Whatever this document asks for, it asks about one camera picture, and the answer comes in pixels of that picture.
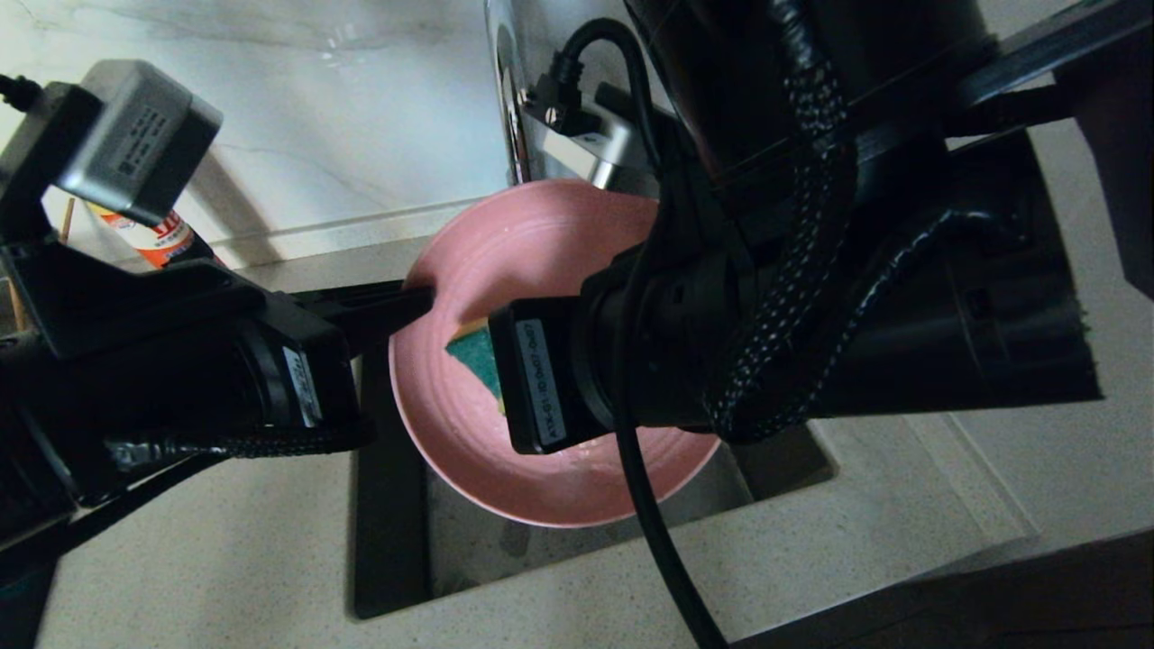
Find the pink plate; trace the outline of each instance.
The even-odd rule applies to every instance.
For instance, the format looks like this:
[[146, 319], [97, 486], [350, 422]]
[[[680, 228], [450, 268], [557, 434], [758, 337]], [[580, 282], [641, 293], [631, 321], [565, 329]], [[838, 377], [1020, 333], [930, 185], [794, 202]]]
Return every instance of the pink plate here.
[[[632, 514], [605, 435], [553, 455], [518, 455], [496, 400], [444, 351], [462, 323], [517, 298], [575, 296], [582, 281], [645, 238], [655, 203], [579, 180], [520, 185], [469, 208], [429, 241], [406, 286], [436, 286], [433, 311], [392, 336], [392, 391], [428, 463], [473, 502], [556, 528]], [[717, 450], [713, 435], [640, 430], [653, 491], [665, 499]]]

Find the kitchen sink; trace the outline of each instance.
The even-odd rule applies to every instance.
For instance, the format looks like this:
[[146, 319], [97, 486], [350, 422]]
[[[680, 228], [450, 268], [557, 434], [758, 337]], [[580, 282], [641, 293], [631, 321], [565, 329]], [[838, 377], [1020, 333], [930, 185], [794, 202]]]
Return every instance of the kitchen sink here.
[[[362, 408], [380, 438], [358, 452], [351, 521], [351, 612], [368, 619], [642, 536], [636, 519], [584, 529], [493, 514], [428, 470], [400, 423], [383, 350], [361, 366]], [[672, 528], [832, 478], [809, 430], [751, 446], [721, 445], [661, 503]]]

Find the white wall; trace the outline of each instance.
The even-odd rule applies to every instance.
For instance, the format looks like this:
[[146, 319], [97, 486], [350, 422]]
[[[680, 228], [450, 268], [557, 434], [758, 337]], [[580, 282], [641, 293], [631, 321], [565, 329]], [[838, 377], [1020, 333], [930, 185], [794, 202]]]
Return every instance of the white wall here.
[[[254, 209], [237, 218], [186, 194], [178, 210], [210, 241], [504, 186], [481, 0], [14, 0], [0, 3], [0, 43], [7, 75], [75, 82], [99, 59], [140, 58], [220, 109], [215, 155]], [[0, 111], [0, 142], [18, 120]], [[130, 254], [88, 225], [78, 245]]]

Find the green sponge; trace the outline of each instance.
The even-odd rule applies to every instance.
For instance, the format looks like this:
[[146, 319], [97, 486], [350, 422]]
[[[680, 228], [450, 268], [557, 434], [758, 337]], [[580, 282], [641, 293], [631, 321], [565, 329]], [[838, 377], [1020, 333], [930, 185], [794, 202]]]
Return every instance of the green sponge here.
[[488, 320], [481, 318], [462, 324], [444, 350], [485, 383], [497, 398], [497, 410], [504, 415], [504, 400], [501, 396], [501, 380], [497, 378], [497, 361], [493, 353]]

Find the white countertop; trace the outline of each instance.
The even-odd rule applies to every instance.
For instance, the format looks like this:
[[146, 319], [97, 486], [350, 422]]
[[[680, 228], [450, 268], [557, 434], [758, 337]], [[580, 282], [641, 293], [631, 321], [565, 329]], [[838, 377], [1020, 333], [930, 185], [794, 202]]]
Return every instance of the white countertop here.
[[[421, 241], [246, 271], [398, 277]], [[737, 640], [1034, 532], [946, 419], [818, 423], [837, 476], [676, 528]], [[689, 647], [642, 539], [376, 618], [349, 614], [351, 457], [230, 461], [61, 562], [39, 647]]]

